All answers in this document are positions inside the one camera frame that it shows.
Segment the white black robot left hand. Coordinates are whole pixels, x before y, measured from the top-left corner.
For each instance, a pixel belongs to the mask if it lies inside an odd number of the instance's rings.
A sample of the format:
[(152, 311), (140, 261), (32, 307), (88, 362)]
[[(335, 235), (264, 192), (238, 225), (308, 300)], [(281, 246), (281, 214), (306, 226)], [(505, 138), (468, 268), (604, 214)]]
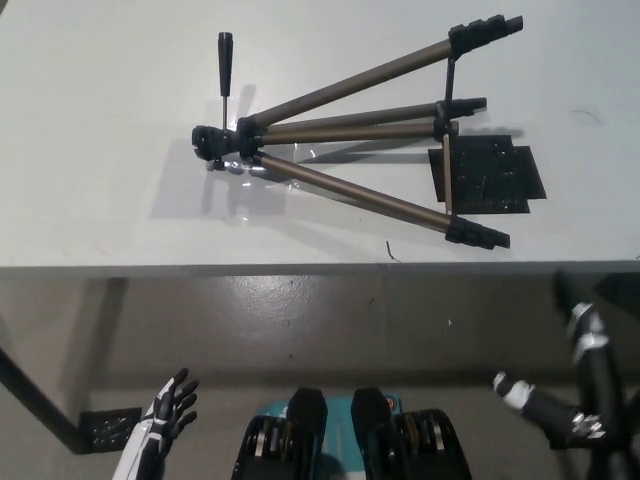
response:
[(189, 370), (180, 369), (155, 396), (142, 417), (150, 426), (150, 432), (164, 443), (173, 442), (182, 431), (197, 418), (193, 409), (198, 394), (199, 381), (188, 380)]

